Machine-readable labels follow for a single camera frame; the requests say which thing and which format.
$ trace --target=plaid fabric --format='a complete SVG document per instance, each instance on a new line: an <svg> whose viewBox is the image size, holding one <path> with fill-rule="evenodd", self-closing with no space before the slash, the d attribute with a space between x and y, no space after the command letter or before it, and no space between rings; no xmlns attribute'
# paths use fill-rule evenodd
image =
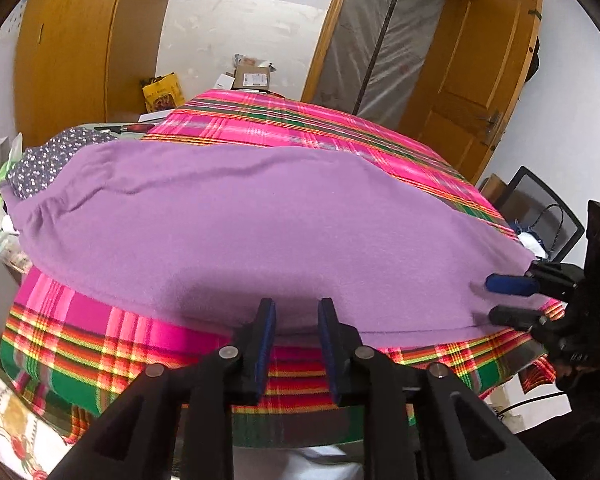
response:
<svg viewBox="0 0 600 480"><path fill-rule="evenodd" d="M475 188L429 148L325 108L259 94L211 91L174 111L145 139L347 150L513 237ZM549 313L560 311L557 302L547 307ZM10 311L1 359L16 389L30 392L39 413L59 402L69 405L74 434L80 435L88 424L83 415L106 409L146 364L192 364L225 343L217 335L97 302L34 267ZM529 336L511 330L468 342L381 350L402 364L425 367L443 362L479 394L542 353ZM83 411L76 412L76 406ZM361 437L362 410L341 410L331 403L318 349L275 347L262 402L256 408L234 409L234 442L239 446L316 446Z"/></svg>
<svg viewBox="0 0 600 480"><path fill-rule="evenodd" d="M522 391L528 394L531 390L543 384L555 381L555 370L546 356L539 357L531 366L519 373Z"/></svg>

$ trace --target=cardboard box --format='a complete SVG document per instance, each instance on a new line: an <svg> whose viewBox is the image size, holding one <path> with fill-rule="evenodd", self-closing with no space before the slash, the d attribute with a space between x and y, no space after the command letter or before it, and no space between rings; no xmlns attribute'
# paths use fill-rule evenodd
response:
<svg viewBox="0 0 600 480"><path fill-rule="evenodd" d="M238 65L235 70L235 89L269 90L271 69L268 66Z"/></svg>

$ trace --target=white polka dot fabric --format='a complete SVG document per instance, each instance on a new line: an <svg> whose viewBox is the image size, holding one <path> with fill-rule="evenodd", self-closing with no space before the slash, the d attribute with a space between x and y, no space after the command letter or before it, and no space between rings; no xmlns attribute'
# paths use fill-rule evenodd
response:
<svg viewBox="0 0 600 480"><path fill-rule="evenodd" d="M67 128L37 148L27 148L7 174L13 192L21 200L46 189L80 148L116 140L108 132L77 126Z"/></svg>

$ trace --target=wooden door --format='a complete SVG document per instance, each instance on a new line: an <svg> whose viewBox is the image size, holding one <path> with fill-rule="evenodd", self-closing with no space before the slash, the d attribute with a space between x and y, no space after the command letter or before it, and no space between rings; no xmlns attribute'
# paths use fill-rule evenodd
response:
<svg viewBox="0 0 600 480"><path fill-rule="evenodd" d="M398 131L475 184L513 113L542 0L447 0Z"/></svg>
<svg viewBox="0 0 600 480"><path fill-rule="evenodd" d="M28 0L16 47L14 106L25 146L69 126L133 122L155 75L169 0Z"/></svg>

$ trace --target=plastic sheet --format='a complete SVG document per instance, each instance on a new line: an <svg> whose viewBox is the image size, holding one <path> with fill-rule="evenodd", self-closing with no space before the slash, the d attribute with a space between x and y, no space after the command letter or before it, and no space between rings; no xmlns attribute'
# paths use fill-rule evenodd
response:
<svg viewBox="0 0 600 480"><path fill-rule="evenodd" d="M397 128L445 1L397 0L357 115Z"/></svg>
<svg viewBox="0 0 600 480"><path fill-rule="evenodd" d="M391 0L344 0L314 104L352 113Z"/></svg>

